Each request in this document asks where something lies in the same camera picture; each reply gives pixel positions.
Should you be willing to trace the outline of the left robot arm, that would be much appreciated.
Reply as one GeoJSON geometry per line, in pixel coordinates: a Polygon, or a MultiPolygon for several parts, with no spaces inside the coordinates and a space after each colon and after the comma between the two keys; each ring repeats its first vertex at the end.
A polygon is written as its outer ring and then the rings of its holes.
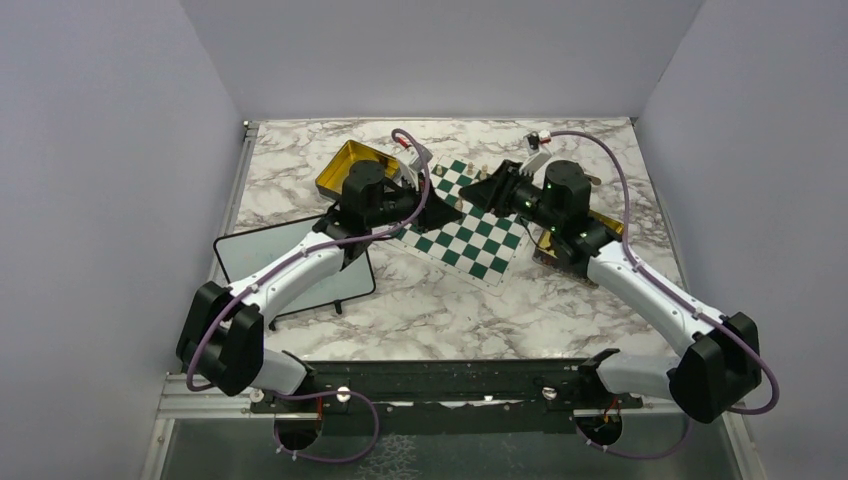
{"type": "Polygon", "coordinates": [[[177,344],[189,390],[217,388],[234,396],[249,387],[273,391],[298,411],[313,401],[308,366],[264,345],[264,332],[290,303],[345,270],[371,243],[408,225],[438,230],[463,214],[443,200],[428,172],[397,184],[377,161],[354,163],[339,199],[288,252],[227,286],[213,281],[195,293],[177,344]]]}

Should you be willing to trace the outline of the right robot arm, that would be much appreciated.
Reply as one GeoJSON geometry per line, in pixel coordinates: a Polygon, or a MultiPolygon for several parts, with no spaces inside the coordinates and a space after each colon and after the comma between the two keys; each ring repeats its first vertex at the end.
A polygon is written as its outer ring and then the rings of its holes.
{"type": "Polygon", "coordinates": [[[726,316],[694,300],[627,250],[621,233],[590,212],[592,183],[575,162],[546,167],[536,186],[517,162],[504,161],[460,197],[499,218],[516,216],[548,231],[566,271],[611,292],[668,342],[671,357],[598,354],[581,368],[579,398],[600,407],[616,394],[674,401],[690,418],[710,423],[762,382],[758,329],[747,315],[726,316]]]}

